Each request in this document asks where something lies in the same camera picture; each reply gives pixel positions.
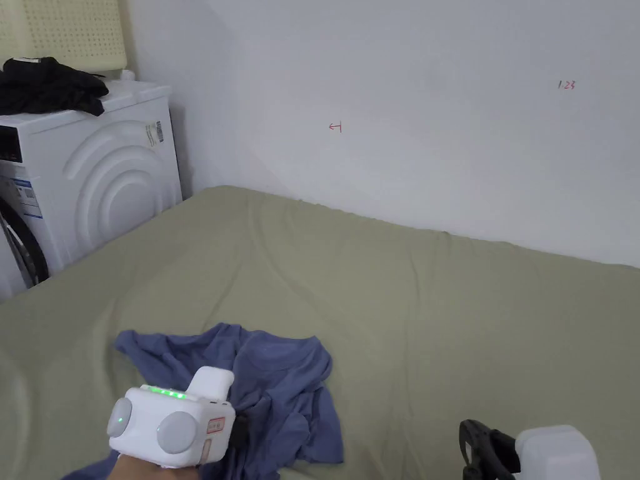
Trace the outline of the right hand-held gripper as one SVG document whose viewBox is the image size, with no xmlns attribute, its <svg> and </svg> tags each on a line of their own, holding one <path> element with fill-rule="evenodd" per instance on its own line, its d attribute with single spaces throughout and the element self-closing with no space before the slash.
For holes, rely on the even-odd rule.
<svg viewBox="0 0 640 480">
<path fill-rule="evenodd" d="M 463 479 L 601 479 L 591 443 L 568 425 L 528 429 L 513 438 L 468 419 L 459 425 L 459 447 Z"/>
</svg>

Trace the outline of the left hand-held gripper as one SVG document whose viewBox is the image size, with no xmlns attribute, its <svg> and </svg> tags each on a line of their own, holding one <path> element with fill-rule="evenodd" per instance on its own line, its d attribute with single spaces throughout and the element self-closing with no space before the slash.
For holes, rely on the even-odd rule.
<svg viewBox="0 0 640 480">
<path fill-rule="evenodd" d="M 219 462 L 248 441 L 248 419 L 228 400 L 233 382 L 231 371 L 204 366 L 185 391 L 132 387 L 112 409 L 110 448 L 162 468 Z"/>
</svg>

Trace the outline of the person's left hand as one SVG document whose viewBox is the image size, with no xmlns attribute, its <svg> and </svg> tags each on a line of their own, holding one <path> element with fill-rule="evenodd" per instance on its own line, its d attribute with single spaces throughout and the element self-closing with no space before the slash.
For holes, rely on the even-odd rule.
<svg viewBox="0 0 640 480">
<path fill-rule="evenodd" d="M 116 463 L 107 477 L 108 480 L 162 480 L 184 479 L 198 480 L 199 472 L 194 466 L 179 469 L 163 468 L 157 464 L 147 462 L 127 455 L 119 455 Z"/>
</svg>

